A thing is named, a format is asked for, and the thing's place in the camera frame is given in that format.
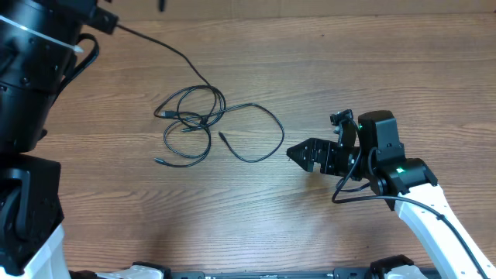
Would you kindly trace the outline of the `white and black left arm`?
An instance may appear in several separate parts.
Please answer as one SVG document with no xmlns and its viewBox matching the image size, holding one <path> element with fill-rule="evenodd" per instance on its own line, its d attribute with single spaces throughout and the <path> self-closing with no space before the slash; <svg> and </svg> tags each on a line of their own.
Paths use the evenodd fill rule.
<svg viewBox="0 0 496 279">
<path fill-rule="evenodd" d="M 61 165 L 34 157 L 60 93 L 98 57 L 78 59 L 83 26 L 112 33 L 95 1 L 1 3 L 1 276 L 70 278 L 64 257 Z"/>
</svg>

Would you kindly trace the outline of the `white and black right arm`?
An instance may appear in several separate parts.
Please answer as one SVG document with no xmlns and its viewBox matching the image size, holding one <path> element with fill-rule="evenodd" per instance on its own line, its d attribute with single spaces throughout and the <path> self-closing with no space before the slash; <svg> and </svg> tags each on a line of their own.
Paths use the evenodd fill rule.
<svg viewBox="0 0 496 279">
<path fill-rule="evenodd" d="M 495 266 L 470 237 L 444 195 L 439 180 L 419 158 L 408 158 L 392 112 L 358 117 L 347 109 L 330 116 L 339 138 L 310 138 L 288 148 L 304 171 L 319 164 L 337 176 L 335 204 L 383 200 L 415 234 L 442 278 L 493 278 Z M 372 195 L 340 199 L 348 180 L 367 180 Z"/>
</svg>

